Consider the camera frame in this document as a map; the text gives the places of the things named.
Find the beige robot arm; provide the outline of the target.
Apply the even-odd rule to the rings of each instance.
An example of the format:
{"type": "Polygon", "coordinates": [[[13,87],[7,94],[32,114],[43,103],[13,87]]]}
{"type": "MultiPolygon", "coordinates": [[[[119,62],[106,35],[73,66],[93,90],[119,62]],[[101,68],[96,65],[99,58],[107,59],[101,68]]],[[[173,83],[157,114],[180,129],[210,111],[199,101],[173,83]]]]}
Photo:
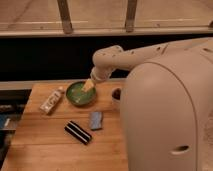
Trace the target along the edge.
{"type": "Polygon", "coordinates": [[[120,116],[129,171],[201,171],[204,127],[213,113],[213,37],[93,54],[97,84],[127,70],[120,116]]]}

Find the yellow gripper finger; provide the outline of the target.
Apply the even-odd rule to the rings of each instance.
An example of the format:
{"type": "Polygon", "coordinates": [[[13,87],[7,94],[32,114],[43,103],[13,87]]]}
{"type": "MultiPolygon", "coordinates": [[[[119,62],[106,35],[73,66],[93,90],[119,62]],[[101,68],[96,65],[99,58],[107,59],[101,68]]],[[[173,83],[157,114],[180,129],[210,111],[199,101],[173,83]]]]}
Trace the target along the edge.
{"type": "Polygon", "coordinates": [[[85,81],[85,84],[84,84],[83,87],[82,87],[82,90],[83,90],[84,92],[87,92],[87,91],[89,91],[90,89],[92,89],[92,88],[94,88],[94,87],[95,87],[94,82],[93,82],[91,79],[87,79],[87,80],[85,81]]]}

